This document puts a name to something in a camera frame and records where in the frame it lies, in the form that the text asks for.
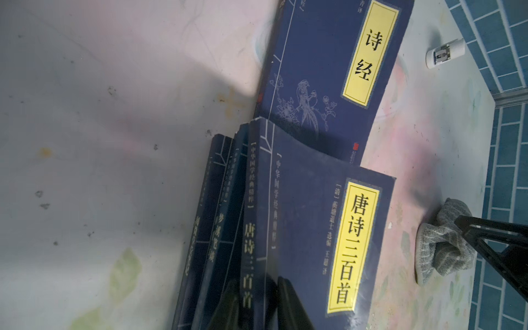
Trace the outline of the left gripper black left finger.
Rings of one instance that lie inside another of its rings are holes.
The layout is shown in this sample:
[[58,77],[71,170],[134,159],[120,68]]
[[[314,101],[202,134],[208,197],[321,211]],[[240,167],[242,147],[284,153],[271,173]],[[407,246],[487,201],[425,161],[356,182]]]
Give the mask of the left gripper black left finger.
[[211,318],[207,330],[238,330],[239,293],[226,290]]

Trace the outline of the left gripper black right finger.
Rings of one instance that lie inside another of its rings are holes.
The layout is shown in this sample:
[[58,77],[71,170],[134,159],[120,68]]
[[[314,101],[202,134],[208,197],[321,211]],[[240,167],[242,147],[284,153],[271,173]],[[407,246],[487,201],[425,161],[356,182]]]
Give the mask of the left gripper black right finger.
[[277,302],[280,330],[315,330],[302,305],[291,281],[280,276]]

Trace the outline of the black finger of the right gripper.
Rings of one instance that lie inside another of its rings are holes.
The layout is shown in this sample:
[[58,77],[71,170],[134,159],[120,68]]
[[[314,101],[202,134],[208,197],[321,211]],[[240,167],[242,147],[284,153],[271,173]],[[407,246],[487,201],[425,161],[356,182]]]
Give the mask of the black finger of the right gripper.
[[459,216],[462,237],[527,300],[527,227]]

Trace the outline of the blue book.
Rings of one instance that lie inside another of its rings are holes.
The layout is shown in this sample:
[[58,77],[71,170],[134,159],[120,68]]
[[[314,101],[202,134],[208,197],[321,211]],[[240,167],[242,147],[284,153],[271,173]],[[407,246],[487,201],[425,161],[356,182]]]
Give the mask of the blue book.
[[414,2],[281,1],[255,116],[360,165]]
[[315,329],[365,329],[395,178],[316,151],[265,118],[249,124],[242,329],[278,329],[278,278]]
[[239,277],[248,130],[239,127],[228,158],[192,329],[208,328],[229,282]]
[[190,329],[193,322],[231,146],[222,134],[210,145],[172,329]]

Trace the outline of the grey wiping cloth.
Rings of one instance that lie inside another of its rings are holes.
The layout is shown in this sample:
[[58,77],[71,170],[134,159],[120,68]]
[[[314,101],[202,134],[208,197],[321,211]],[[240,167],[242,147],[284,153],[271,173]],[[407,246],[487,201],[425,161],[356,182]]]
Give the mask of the grey wiping cloth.
[[419,226],[415,242],[418,285],[425,285],[434,272],[447,276],[474,266],[477,252],[455,224],[458,217],[471,215],[465,203],[448,198],[432,222]]

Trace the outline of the small white stapler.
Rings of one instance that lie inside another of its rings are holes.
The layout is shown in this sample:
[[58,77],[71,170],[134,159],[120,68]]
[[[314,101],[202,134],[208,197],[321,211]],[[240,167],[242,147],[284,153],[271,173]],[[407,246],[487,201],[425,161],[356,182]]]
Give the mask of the small white stapler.
[[466,53],[466,41],[463,38],[445,43],[426,53],[426,67],[433,69],[441,64],[457,59]]

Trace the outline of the aluminium corner post right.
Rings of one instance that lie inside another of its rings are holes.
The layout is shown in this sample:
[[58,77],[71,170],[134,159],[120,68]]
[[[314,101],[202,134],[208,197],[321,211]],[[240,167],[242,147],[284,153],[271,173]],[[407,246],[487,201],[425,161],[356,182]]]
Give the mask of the aluminium corner post right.
[[502,107],[513,107],[527,103],[528,100],[528,88],[514,89],[508,92],[502,92],[494,94],[493,99],[495,101],[495,108],[499,109]]

